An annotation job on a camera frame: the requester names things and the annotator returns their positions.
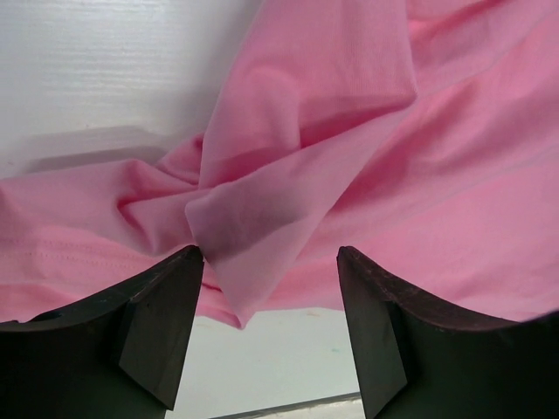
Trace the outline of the light pink t-shirt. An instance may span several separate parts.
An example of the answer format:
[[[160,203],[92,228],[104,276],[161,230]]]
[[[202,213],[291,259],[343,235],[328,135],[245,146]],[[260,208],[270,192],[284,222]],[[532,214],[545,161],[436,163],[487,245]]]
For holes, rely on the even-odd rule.
[[[156,165],[1,183],[1,318],[197,245],[197,313],[241,328],[342,298],[353,245],[465,308],[558,307],[558,4],[267,1],[203,134]]]

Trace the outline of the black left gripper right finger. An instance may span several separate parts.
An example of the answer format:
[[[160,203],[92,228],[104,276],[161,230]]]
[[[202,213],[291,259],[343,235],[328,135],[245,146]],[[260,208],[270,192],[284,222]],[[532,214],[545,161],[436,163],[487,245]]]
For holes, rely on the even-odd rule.
[[[557,313],[477,313],[353,247],[339,250],[337,269],[368,418],[557,417]]]

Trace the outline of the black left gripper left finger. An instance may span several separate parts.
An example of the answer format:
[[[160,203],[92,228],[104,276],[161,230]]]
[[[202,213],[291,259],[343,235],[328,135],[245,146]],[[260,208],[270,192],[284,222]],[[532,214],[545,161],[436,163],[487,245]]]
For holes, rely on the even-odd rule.
[[[204,258],[188,246],[27,322],[1,325],[4,418],[163,418],[176,405]]]

